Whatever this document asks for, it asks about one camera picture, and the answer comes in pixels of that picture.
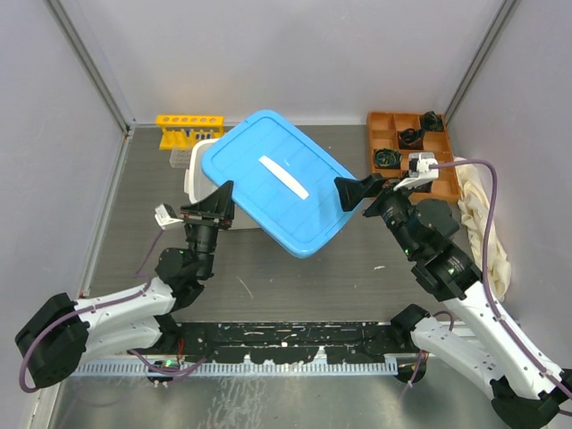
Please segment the white plastic bin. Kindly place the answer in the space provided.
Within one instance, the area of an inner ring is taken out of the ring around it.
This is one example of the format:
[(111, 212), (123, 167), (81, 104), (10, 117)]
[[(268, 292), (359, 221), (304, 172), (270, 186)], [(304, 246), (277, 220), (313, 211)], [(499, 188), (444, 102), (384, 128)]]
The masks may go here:
[[(184, 182), (184, 191), (188, 194), (191, 204), (197, 203), (217, 190), (217, 186), (204, 174), (201, 167), (203, 155), (217, 141), (218, 139), (201, 140), (191, 150), (189, 167), (185, 172)], [(231, 227), (233, 230), (260, 228), (238, 205), (235, 205)]]

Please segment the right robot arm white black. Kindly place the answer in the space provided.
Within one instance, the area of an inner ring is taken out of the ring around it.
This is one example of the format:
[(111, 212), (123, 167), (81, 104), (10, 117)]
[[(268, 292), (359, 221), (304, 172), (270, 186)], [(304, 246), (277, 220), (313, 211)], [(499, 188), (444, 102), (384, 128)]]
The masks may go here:
[(413, 263), (417, 283), (481, 343), (474, 346), (411, 304), (391, 319), (395, 347), (426, 351), (464, 375), (509, 427), (545, 427), (570, 396), (571, 372), (542, 353), (484, 286), (472, 257), (451, 239), (459, 225), (448, 203), (425, 199), (414, 205), (407, 190), (388, 185), (379, 174), (362, 181), (338, 177), (334, 184), (345, 212), (373, 200), (364, 215), (383, 219)]

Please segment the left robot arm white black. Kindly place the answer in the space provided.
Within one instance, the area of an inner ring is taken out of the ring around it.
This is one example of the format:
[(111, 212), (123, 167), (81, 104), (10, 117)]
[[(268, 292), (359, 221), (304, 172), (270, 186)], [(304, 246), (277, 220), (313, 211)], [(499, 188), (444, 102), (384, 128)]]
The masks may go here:
[(161, 230), (183, 229), (186, 248), (167, 248), (143, 284), (92, 299), (50, 297), (15, 336), (22, 356), (18, 381), (33, 393), (51, 387), (91, 360), (128, 351), (168, 354), (179, 343), (172, 313), (189, 307), (213, 277), (218, 233), (231, 227), (233, 181), (197, 203), (155, 209)]

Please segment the yellow test tube rack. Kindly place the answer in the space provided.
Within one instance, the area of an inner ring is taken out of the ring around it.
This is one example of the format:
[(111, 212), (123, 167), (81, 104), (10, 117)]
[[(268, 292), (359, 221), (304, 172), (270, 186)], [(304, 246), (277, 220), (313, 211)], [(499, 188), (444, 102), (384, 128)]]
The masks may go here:
[(156, 125), (162, 132), (161, 150), (192, 149), (199, 141), (224, 134), (222, 116), (161, 114)]

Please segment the blue plastic tray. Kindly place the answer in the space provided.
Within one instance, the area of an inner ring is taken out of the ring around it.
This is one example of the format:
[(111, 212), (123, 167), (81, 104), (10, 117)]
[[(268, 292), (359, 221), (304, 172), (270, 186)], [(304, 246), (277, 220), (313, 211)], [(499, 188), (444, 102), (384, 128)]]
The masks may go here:
[(272, 110), (234, 126), (202, 156), (215, 185), (232, 181), (232, 199), (291, 255), (311, 257), (352, 217), (335, 179), (352, 173), (308, 135)]

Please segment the clear acrylic tube rack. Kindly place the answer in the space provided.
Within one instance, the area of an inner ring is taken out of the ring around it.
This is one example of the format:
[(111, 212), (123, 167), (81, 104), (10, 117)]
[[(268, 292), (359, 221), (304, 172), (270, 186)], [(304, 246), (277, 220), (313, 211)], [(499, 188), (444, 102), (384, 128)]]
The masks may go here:
[(173, 169), (188, 169), (192, 150), (188, 148), (174, 148), (171, 150), (169, 163)]

